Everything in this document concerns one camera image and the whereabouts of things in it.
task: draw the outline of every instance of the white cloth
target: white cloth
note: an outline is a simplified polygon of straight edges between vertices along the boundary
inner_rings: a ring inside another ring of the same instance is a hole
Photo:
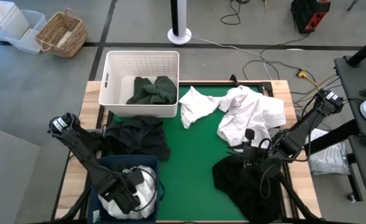
[[[197,119],[207,116],[219,106],[222,97],[204,96],[191,86],[179,102],[181,103],[181,122],[189,128]]]
[[[191,86],[181,100],[181,122],[185,128],[197,119],[212,113],[218,106],[226,112],[221,120],[217,134],[230,146],[246,141],[245,130],[255,131],[253,146],[258,146],[263,138],[269,138],[269,128],[286,123],[283,100],[263,96],[247,86],[232,88],[223,97],[204,96]]]
[[[155,176],[155,172],[153,171],[153,169],[146,166],[138,166],[138,168],[149,172],[156,180],[157,177]],[[129,172],[130,170],[128,169],[123,170],[123,173],[129,173]],[[126,215],[122,213],[121,209],[118,207],[118,205],[114,200],[107,202],[107,200],[103,199],[102,196],[98,195],[98,199],[100,200],[104,209],[107,210],[110,216],[118,219],[141,219],[141,218],[147,218],[152,214],[155,208],[155,202],[157,201],[155,182],[153,181],[152,177],[148,175],[148,173],[143,171],[141,171],[141,173],[143,174],[144,182],[135,186],[137,192],[133,194],[135,196],[138,196],[140,199],[140,205],[136,207],[135,210],[139,210],[140,208],[146,206],[151,201],[152,196],[155,194],[152,202],[145,209],[139,212],[131,211],[129,214]]]

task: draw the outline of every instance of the blue bin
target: blue bin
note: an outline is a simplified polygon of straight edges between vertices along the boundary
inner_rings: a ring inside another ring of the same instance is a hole
[[[165,189],[163,188],[162,184],[160,183],[159,179],[159,161],[158,158],[154,156],[136,156],[136,155],[126,155],[126,156],[108,156],[102,159],[99,159],[99,163],[107,168],[111,168],[115,166],[115,164],[125,162],[128,168],[134,166],[147,166],[151,167],[156,174],[156,181],[157,181],[157,201],[155,202],[155,210],[148,218],[143,218],[139,220],[120,220],[116,219],[108,214],[108,212],[104,209],[103,205],[101,204],[100,200],[98,199],[98,194],[96,190],[91,187],[90,193],[90,203],[89,203],[89,210],[88,210],[88,223],[89,224],[106,224],[106,223],[155,223],[158,217],[159,211],[159,201],[163,199],[165,196]],[[163,192],[160,195],[159,188],[162,188]],[[93,212],[99,210],[99,220],[93,222]]]

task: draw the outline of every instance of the plastic bag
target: plastic bag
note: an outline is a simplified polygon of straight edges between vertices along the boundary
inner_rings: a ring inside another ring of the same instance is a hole
[[[311,140],[315,140],[323,135],[327,131],[320,129],[314,129],[311,132]],[[347,150],[345,149],[344,142],[339,142],[333,146],[330,146],[322,151],[312,154],[309,158],[309,167],[313,175],[323,174],[343,174],[349,175],[349,162],[347,160]]]

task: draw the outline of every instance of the gray floor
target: gray floor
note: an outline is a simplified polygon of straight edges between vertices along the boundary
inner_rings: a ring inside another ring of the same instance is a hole
[[[220,17],[230,14],[228,1],[188,0],[188,27],[193,35],[222,44],[273,45],[298,39],[289,10],[291,0],[269,0],[268,10],[263,1],[252,0],[241,8],[242,24],[227,26]],[[334,0],[331,11],[317,31],[295,45],[361,46],[366,44],[366,0],[347,13],[351,0]],[[66,7],[71,7],[84,20],[88,42],[99,42],[103,33],[111,0],[16,0],[20,9],[32,9],[46,15],[47,20]],[[109,28],[107,43],[168,43],[171,27],[169,0],[118,0]],[[101,56],[95,80],[100,80],[105,55],[110,50],[176,50],[180,53],[182,80],[223,80],[231,74],[244,79],[242,66],[258,57],[230,49],[106,47]],[[51,217],[65,167],[67,150],[47,133],[51,118],[67,111],[79,113],[86,82],[92,69],[97,47],[83,47],[73,59],[51,54],[29,55],[11,46],[0,46],[0,130],[25,139],[42,148],[17,216],[18,223],[41,222]],[[264,56],[309,70],[320,82],[335,73],[333,59],[351,55],[350,51],[332,50],[268,50]],[[267,67],[273,78],[277,75]],[[296,71],[277,65],[280,78],[288,80],[291,91],[307,91],[313,85],[295,77]],[[245,68],[248,79],[268,79],[262,63]],[[334,88],[344,96],[341,87]],[[340,115],[325,123],[336,128],[352,119],[349,105]],[[366,223],[365,201],[350,203],[347,177],[326,175],[313,177],[319,205],[324,218],[342,222]]]

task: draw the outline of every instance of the dark green cloth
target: dark green cloth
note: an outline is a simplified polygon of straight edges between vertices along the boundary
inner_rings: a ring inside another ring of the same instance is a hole
[[[157,77],[154,84],[148,78],[136,77],[134,95],[128,105],[172,105],[176,103],[177,89],[166,76]]]

